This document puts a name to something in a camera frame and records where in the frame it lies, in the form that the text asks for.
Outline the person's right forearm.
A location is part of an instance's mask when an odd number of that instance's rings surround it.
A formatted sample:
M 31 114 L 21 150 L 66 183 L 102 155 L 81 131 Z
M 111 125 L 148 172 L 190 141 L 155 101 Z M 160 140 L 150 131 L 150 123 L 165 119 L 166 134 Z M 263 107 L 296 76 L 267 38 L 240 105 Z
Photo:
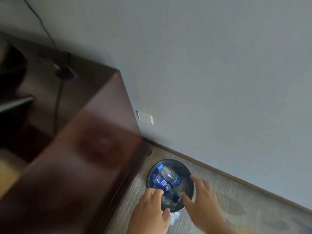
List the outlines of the person's right forearm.
M 213 223 L 204 228 L 205 234 L 237 234 L 226 223 Z

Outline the dark brown wooden cabinet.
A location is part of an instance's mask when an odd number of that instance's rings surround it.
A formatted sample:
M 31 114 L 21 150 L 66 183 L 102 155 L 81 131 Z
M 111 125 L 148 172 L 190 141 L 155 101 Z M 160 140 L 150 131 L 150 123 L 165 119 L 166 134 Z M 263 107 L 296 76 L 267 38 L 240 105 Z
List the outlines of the dark brown wooden cabinet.
M 27 163 L 0 234 L 105 232 L 151 153 L 118 69 L 2 32 L 0 148 Z

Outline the black round waste bin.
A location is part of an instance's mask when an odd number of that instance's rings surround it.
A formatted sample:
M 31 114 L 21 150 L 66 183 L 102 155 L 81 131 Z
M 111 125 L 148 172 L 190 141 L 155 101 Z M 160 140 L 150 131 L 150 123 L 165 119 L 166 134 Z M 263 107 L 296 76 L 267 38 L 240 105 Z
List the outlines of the black round waste bin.
M 190 178 L 191 172 L 183 163 L 181 163 L 180 161 L 177 161 L 177 160 L 173 160 L 173 159 L 164 159 L 162 161 L 158 161 L 155 165 L 153 165 L 151 167 L 151 169 L 147 175 L 147 178 L 146 178 L 146 188 L 157 189 L 154 187 L 154 184 L 152 182 L 152 175 L 154 173 L 161 174 L 157 169 L 157 165 L 159 163 L 162 163 L 163 165 L 172 168 L 181 177 L 181 179 L 182 179 L 181 185 L 178 187 L 174 186 L 174 188 L 177 188 L 177 189 L 180 188 L 181 189 L 182 187 L 186 187 L 188 189 L 186 195 L 190 199 L 192 199 L 194 197 L 194 194 L 195 194 L 195 185 Z M 161 202 L 161 209 L 164 211 L 166 208 L 168 208 L 168 207 L 166 207 L 165 205 L 162 205 L 162 202 Z M 171 210 L 170 209 L 170 212 L 180 212 L 184 208 L 185 207 L 183 207 L 182 209 L 177 209 L 177 210 Z

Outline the person's left hand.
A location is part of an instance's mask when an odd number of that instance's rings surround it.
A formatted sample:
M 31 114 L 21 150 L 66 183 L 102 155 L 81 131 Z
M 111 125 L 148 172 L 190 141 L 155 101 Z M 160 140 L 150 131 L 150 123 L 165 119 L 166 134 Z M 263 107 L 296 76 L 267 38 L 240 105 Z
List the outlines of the person's left hand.
M 166 234 L 169 223 L 162 219 L 163 190 L 149 188 L 140 197 L 131 215 L 126 234 Z

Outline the blue labelled plastic bottle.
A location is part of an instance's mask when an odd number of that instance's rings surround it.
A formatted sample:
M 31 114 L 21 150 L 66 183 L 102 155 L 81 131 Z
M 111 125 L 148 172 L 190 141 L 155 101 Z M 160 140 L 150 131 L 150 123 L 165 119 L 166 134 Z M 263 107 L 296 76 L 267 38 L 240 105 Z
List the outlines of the blue labelled plastic bottle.
M 173 197 L 177 195 L 174 186 L 169 183 L 161 174 L 154 173 L 152 175 L 154 187 L 163 190 L 165 196 Z

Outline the white crumpled paper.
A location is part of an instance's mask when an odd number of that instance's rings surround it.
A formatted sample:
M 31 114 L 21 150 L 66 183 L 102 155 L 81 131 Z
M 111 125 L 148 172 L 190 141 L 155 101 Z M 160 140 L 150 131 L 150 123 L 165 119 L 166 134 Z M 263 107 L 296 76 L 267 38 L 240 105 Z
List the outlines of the white crumpled paper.
M 171 212 L 169 225 L 172 226 L 175 223 L 175 221 L 179 219 L 179 217 L 180 217 L 180 212 Z

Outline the clear bottle with blue cap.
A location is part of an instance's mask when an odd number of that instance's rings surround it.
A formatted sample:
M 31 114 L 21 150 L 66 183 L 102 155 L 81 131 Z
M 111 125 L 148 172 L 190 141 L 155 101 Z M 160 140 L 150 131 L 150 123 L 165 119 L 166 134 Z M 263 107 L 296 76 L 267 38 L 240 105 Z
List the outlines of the clear bottle with blue cap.
M 178 187 L 181 185 L 181 177 L 172 168 L 165 166 L 162 163 L 159 163 L 157 165 L 157 169 L 161 173 L 161 175 L 173 186 Z

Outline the person's right hand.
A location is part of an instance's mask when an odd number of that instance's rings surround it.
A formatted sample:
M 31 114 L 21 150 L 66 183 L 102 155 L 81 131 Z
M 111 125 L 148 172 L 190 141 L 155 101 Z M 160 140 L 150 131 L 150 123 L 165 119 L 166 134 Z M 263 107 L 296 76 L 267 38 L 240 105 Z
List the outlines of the person's right hand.
M 204 228 L 213 223 L 226 223 L 216 193 L 206 180 L 194 175 L 190 176 L 196 189 L 195 211 L 187 211 L 196 228 L 203 232 Z

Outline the white wall socket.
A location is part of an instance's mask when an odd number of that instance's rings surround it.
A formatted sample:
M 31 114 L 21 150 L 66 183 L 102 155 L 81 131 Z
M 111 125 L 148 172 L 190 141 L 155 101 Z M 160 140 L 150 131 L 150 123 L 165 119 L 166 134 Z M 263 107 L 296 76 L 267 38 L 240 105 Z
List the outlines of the white wall socket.
M 154 119 L 153 116 L 141 111 L 137 111 L 137 115 L 138 115 L 138 119 L 143 122 L 146 123 L 148 125 L 153 125 L 154 124 Z

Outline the crumpled clear plastic waste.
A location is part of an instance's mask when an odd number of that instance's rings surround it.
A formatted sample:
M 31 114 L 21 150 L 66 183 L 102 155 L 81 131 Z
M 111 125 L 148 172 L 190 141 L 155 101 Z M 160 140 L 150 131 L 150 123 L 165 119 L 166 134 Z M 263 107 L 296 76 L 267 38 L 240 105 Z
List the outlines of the crumpled clear plastic waste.
M 164 193 L 161 198 L 162 205 L 170 208 L 171 210 L 182 209 L 182 195 L 187 194 L 188 189 L 182 187 L 181 189 L 173 188 Z

